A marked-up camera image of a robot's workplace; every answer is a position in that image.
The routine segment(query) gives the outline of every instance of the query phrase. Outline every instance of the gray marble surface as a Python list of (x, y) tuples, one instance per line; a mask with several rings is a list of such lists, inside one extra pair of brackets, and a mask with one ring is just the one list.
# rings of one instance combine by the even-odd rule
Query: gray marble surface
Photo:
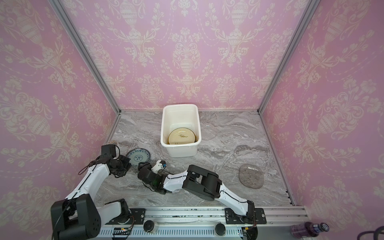
[[(160, 144), (161, 112), (123, 112), (112, 139), (118, 141), (121, 152), (142, 147), (151, 153), (151, 163), (162, 159), (171, 173), (185, 171), (190, 164), (216, 172), (223, 183), (240, 197), (254, 201), (258, 206), (290, 205), (285, 187), (271, 154), (259, 116), (256, 112), (203, 111), (200, 124), (202, 141), (193, 157), (169, 157)], [(264, 171), (264, 185), (260, 189), (244, 186), (239, 181), (238, 171), (242, 164), (249, 163)], [(132, 167), (126, 176), (107, 179), (95, 198), (96, 206), (125, 198), (129, 206), (220, 206), (218, 201), (206, 201), (181, 189), (161, 195), (151, 192), (137, 178), (137, 169)]]

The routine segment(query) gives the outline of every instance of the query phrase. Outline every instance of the pink wall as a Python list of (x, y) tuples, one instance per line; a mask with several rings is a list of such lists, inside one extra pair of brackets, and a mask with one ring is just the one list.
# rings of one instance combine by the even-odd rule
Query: pink wall
[(257, 109), (307, 0), (62, 0), (121, 109)]
[(263, 116), (296, 200), (331, 227), (322, 239), (384, 222), (382, 9), (321, 1)]
[(116, 115), (47, 1), (0, 1), (0, 24), (1, 238), (48, 240)]

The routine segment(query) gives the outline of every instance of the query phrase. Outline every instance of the damask wallpaper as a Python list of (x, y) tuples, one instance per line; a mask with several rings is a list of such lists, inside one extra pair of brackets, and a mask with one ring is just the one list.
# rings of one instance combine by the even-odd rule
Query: damask wallpaper
[(48, 1), (0, 1), (2, 239), (50, 239), (116, 117)]
[(321, 239), (384, 222), (382, 9), (321, 1), (263, 115), (296, 200), (331, 227)]
[(308, 0), (61, 0), (121, 109), (257, 109)]

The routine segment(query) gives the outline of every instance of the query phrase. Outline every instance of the bottle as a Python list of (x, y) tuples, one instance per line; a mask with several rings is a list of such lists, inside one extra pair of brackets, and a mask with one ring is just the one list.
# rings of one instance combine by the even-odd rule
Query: bottle
[(291, 233), (295, 238), (317, 237), (319, 233), (328, 231), (329, 226), (323, 222), (320, 224), (303, 222), (301, 224), (291, 226)]

